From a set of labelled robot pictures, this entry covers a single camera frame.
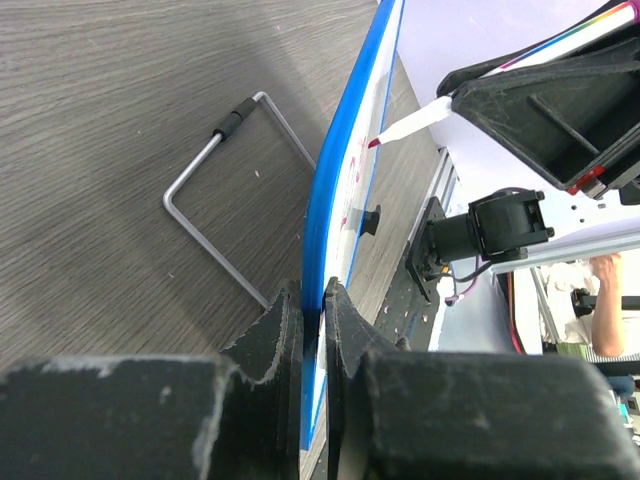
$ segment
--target silver metal bar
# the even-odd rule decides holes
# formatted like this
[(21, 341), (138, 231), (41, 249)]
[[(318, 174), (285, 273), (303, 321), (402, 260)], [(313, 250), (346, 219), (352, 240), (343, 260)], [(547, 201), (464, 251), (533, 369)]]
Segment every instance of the silver metal bar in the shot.
[(266, 92), (258, 92), (253, 96), (253, 99), (256, 101), (256, 103), (259, 102), (260, 100), (265, 101), (269, 109), (273, 112), (275, 117), (278, 119), (278, 122), (280, 122), (280, 125), (282, 126), (284, 131), (287, 132), (287, 135), (289, 135), (289, 138), (291, 139), (291, 141), (294, 143), (296, 147), (298, 147), (298, 150), (300, 151), (302, 156), (307, 160), (307, 162), (309, 162), (309, 165), (311, 165), (311, 168), (315, 170), (316, 162), (313, 161), (313, 158), (311, 158), (311, 155), (309, 155), (309, 152), (307, 152), (307, 149), (304, 148), (304, 145), (302, 145), (302, 142), (300, 141), (296, 133), (293, 131), (289, 123), (285, 120), (282, 113), (280, 113), (280, 110), (278, 110), (278, 107), (276, 107), (276, 104), (273, 103), (273, 100), (271, 100), (271, 97), (267, 95)]
[(549, 335), (551, 335), (553, 343), (558, 343), (560, 341), (560, 335), (558, 335), (556, 322), (553, 321), (553, 314), (551, 313), (551, 309), (549, 308), (549, 300), (547, 299), (547, 292), (544, 288), (544, 282), (542, 281), (542, 277), (540, 276), (540, 271), (537, 269), (537, 267), (530, 268), (529, 270), (531, 271), (531, 277), (533, 277), (533, 283), (536, 286), (536, 292), (538, 294), (538, 306), (540, 307), (540, 315), (542, 316), (542, 321), (547, 327), (547, 332), (549, 332)]
[(555, 242), (529, 247), (529, 256), (524, 260), (497, 263), (490, 271), (498, 273), (512, 272), (518, 268), (530, 268), (538, 265), (568, 262), (576, 258), (590, 258), (612, 252), (632, 250), (640, 246), (640, 231), (628, 230), (616, 232), (611, 237), (596, 237), (577, 239), (571, 243), (555, 245)]
[[(289, 126), (285, 118), (280, 113), (280, 110), (275, 106), (271, 98), (265, 92), (258, 92), (253, 96), (253, 99), (257, 102), (260, 100), (264, 100), (269, 109), (273, 112), (274, 116), (282, 125), (283, 129), (289, 136), (289, 138), (296, 145), (302, 156), (307, 160), (312, 169), (315, 169), (315, 162), (307, 152), (307, 149), (304, 148), (300, 139), (296, 136), (293, 129)], [(205, 147), (198, 153), (196, 158), (194, 158), (191, 163), (184, 169), (184, 171), (180, 174), (180, 176), (171, 184), (171, 186), (164, 192), (162, 196), (162, 203), (164, 208), (169, 212), (169, 214), (184, 228), (189, 235), (191, 235), (209, 254), (216, 259), (216, 261), (222, 265), (222, 267), (244, 288), (249, 294), (264, 308), (269, 307), (269, 302), (267, 299), (255, 288), (251, 282), (249, 282), (232, 264), (227, 260), (227, 258), (220, 253), (220, 251), (215, 248), (209, 240), (198, 230), (188, 219), (185, 217), (180, 210), (173, 203), (173, 197), (178, 190), (180, 190), (186, 181), (193, 175), (193, 173), (198, 169), (198, 167), (204, 162), (204, 160), (213, 152), (213, 150), (218, 146), (218, 144), (222, 141), (222, 135), (215, 135), (209, 143), (205, 145)]]

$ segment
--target electrical wire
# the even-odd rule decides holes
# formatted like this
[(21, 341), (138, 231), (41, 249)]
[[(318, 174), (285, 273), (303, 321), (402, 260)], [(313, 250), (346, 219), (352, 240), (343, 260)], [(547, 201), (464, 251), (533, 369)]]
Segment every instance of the electrical wire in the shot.
[(486, 272), (487, 270), (489, 270), (489, 268), (491, 268), (491, 266), (493, 265), (493, 263), (491, 262), (487, 262), (484, 265), (482, 265), (481, 267), (478, 267), (473, 273), (467, 275), (466, 277), (462, 277), (462, 278), (458, 278), (455, 277), (452, 273), (438, 273), (437, 275), (434, 275), (434, 277), (436, 278), (441, 278), (441, 277), (448, 277), (448, 278), (452, 278), (454, 282), (456, 283), (466, 283), (469, 282), (475, 278), (478, 278), (480, 275), (482, 275), (484, 272)]
[(512, 272), (507, 273), (507, 298), (509, 308), (509, 333), (511, 334), (511, 343), (513, 343), (513, 347), (516, 349), (516, 352), (522, 355), (526, 352), (524, 351), (524, 346), (522, 345), (522, 340), (520, 339), (520, 334), (518, 333), (518, 328), (516, 327), (515, 322)]
[[(480, 262), (481, 262), (480, 255), (477, 255), (476, 256), (476, 266), (475, 266), (476, 271), (480, 268)], [(467, 288), (465, 288), (460, 293), (456, 293), (455, 295), (452, 295), (450, 297), (446, 297), (444, 299), (445, 303), (450, 307), (455, 305), (459, 300), (462, 300), (464, 297), (466, 297), (471, 292), (473, 292), (473, 290), (476, 288), (477, 284), (478, 284), (478, 276), (475, 276), (473, 278), (473, 280), (471, 280), (471, 285), (469, 285)]]

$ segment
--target person's arm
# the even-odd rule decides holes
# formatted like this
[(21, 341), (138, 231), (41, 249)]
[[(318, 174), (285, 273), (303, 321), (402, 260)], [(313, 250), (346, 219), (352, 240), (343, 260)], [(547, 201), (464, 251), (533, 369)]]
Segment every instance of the person's arm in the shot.
[(619, 357), (626, 347), (622, 320), (622, 262), (619, 254), (591, 259), (600, 290), (593, 314), (591, 338), (593, 350), (601, 357)]

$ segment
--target whiteboard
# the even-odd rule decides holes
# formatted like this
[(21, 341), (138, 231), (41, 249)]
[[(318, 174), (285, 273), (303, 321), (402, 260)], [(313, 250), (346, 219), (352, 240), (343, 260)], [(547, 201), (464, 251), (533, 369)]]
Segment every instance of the whiteboard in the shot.
[(308, 449), (313, 439), (326, 386), (324, 292), (332, 277), (349, 286), (378, 153), (367, 146), (383, 126), (403, 9), (404, 0), (380, 2), (313, 178), (302, 271), (303, 449)]

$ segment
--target black clamp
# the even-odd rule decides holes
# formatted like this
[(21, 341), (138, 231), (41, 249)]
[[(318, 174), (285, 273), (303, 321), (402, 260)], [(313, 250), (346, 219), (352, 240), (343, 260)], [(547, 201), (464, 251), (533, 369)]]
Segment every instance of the black clamp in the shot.
[(380, 224), (380, 214), (382, 208), (380, 205), (376, 205), (376, 209), (373, 212), (364, 212), (362, 215), (362, 224), (360, 226), (360, 236), (368, 233), (372, 237), (376, 235), (378, 231), (378, 225)]

